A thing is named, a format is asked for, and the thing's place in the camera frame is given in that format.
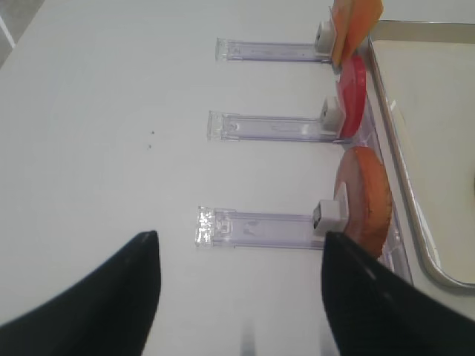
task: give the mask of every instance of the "white table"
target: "white table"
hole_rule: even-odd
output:
[[[414,2],[386,1],[384,17],[475,21],[471,0]],[[259,355],[320,355],[321,252],[198,251],[194,226],[198,205],[308,214],[331,196],[337,145],[206,141],[210,109],[320,111],[329,66],[216,64],[214,42],[311,42],[329,4],[46,0],[0,70],[0,323],[157,229],[163,286],[144,355],[238,355],[248,325]],[[423,274],[402,220],[416,286],[475,318],[475,297]]]

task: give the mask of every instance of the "white plastic clip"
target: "white plastic clip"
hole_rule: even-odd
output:
[[[336,136],[339,136],[343,128],[345,114],[336,96],[327,96],[325,98],[320,119],[322,130],[334,132]]]
[[[336,32],[331,21],[320,22],[315,46],[319,53],[332,54]]]
[[[342,183],[335,200],[321,200],[313,211],[313,233],[325,237],[328,231],[343,232],[350,218],[347,185]]]

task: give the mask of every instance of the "orange disc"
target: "orange disc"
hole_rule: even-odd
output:
[[[353,147],[341,159],[335,194],[346,183],[350,219],[344,233],[373,257],[380,257],[393,210],[386,170],[371,148]]]

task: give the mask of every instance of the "plastic slot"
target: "plastic slot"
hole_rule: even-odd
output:
[[[315,43],[244,42],[217,39],[217,61],[269,61],[331,63],[328,53],[319,53]]]
[[[208,140],[271,140],[295,142],[350,143],[337,131],[324,130],[320,118],[253,116],[209,112]]]
[[[373,111],[369,102],[370,101],[367,98],[367,104],[364,107],[363,120],[358,132],[353,137],[352,145],[367,146],[372,148],[379,160],[384,162],[382,159],[378,134],[376,133],[376,127],[374,124]],[[399,233],[399,218],[394,202],[391,226],[387,234],[386,243],[383,247],[383,255],[379,258],[379,262],[409,284],[413,284],[409,262],[407,261],[406,250],[404,248],[404,242]]]
[[[312,215],[260,214],[231,209],[198,208],[198,247],[273,247],[322,249],[313,234]]]

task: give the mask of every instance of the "red disc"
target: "red disc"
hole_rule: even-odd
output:
[[[366,67],[360,56],[354,56],[343,64],[338,95],[346,114],[340,137],[346,139],[358,131],[366,102]]]

